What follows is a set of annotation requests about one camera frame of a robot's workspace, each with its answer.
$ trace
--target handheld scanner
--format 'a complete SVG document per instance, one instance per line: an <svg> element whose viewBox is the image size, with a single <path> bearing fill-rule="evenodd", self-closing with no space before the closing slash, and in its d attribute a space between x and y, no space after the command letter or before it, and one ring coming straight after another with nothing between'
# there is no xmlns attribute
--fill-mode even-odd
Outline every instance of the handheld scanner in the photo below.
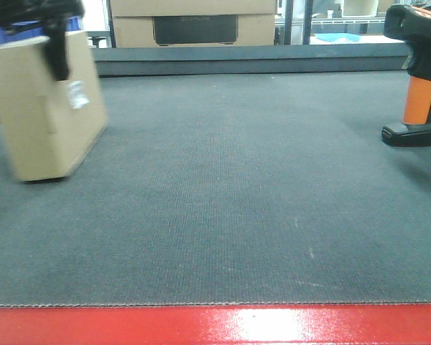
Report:
<svg viewBox="0 0 431 345"><path fill-rule="evenodd" d="M411 78L403 122L431 124L431 11L393 5L386 12L384 34L410 47L404 64Z"/></svg>
<svg viewBox="0 0 431 345"><path fill-rule="evenodd" d="M70 70L65 49L65 30L70 17L85 14L82 0L0 0L0 27L16 34L42 27L50 40L45 57L54 79L67 80Z"/></svg>

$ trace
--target shelf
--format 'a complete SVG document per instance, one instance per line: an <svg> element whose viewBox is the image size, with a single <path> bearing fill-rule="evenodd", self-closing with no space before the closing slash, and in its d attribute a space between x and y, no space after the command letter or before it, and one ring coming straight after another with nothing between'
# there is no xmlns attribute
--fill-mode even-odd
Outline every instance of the shelf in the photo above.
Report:
<svg viewBox="0 0 431 345"><path fill-rule="evenodd" d="M302 20L294 20L292 25L301 25ZM334 24L380 24L385 23L384 17L371 17L371 18L313 18L312 25L334 25ZM284 26L284 18L276 18L276 26Z"/></svg>

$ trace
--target conveyor belt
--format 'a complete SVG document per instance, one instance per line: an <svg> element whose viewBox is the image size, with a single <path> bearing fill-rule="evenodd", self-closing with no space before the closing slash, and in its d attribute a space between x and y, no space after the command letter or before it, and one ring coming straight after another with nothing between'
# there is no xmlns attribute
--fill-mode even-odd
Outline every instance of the conveyor belt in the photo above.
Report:
<svg viewBox="0 0 431 345"><path fill-rule="evenodd" d="M431 302L431 148L395 149L406 73L101 81L71 178L13 181L0 305Z"/></svg>

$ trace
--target cardboard box on shelf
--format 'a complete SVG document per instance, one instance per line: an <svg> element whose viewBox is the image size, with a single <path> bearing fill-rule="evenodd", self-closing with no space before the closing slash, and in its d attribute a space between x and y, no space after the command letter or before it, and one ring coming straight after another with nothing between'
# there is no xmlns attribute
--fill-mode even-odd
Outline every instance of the cardboard box on shelf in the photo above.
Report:
<svg viewBox="0 0 431 345"><path fill-rule="evenodd" d="M117 47L273 45L276 0L111 0Z"/></svg>
<svg viewBox="0 0 431 345"><path fill-rule="evenodd" d="M52 77L42 53L47 40L0 46L1 132L23 181L69 176L107 121L86 33L67 33L67 81Z"/></svg>
<svg viewBox="0 0 431 345"><path fill-rule="evenodd" d="M342 0L342 17L375 17L379 0Z"/></svg>

